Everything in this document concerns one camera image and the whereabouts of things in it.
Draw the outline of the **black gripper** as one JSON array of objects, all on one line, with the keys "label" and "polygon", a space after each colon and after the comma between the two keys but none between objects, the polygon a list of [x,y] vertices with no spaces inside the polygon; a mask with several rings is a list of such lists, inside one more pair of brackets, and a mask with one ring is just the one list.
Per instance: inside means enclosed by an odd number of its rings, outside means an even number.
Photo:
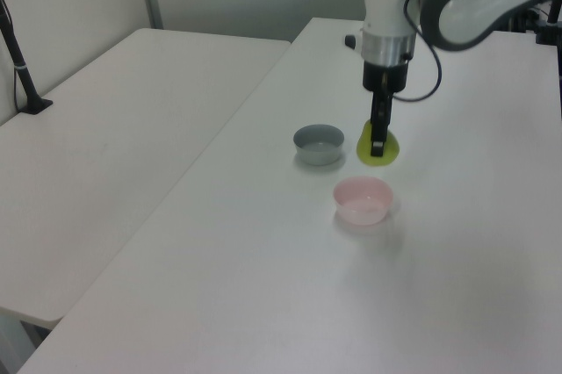
[{"label": "black gripper", "polygon": [[[371,92],[386,90],[390,93],[403,91],[407,84],[408,64],[385,67],[364,61],[363,86]],[[371,103],[371,156],[381,157],[392,116],[393,96],[383,98],[374,93]]]}]

